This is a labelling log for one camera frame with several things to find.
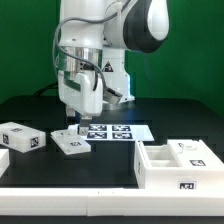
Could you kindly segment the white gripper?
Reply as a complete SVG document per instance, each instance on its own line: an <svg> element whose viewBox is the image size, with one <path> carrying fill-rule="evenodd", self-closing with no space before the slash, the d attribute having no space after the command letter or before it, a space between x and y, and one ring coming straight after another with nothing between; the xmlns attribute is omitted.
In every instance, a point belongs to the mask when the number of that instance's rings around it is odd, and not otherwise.
<svg viewBox="0 0 224 224"><path fill-rule="evenodd" d="M86 136L92 121L91 117L99 116L103 104L103 84L98 79L96 90L93 90L95 77L92 73L77 73L74 80L69 80L65 72L58 73L59 98L67 104L66 115L75 117L75 111L80 113L78 133Z"/></svg>

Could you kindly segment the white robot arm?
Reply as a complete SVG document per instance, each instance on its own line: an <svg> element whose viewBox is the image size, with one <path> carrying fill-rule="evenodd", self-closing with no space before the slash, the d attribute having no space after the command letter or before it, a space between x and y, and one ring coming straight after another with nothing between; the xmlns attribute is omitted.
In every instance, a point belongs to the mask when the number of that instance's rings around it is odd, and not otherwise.
<svg viewBox="0 0 224 224"><path fill-rule="evenodd" d="M125 52L152 53L169 32L168 0L61 0L53 40L60 100L85 136L104 109L134 101Z"/></svg>

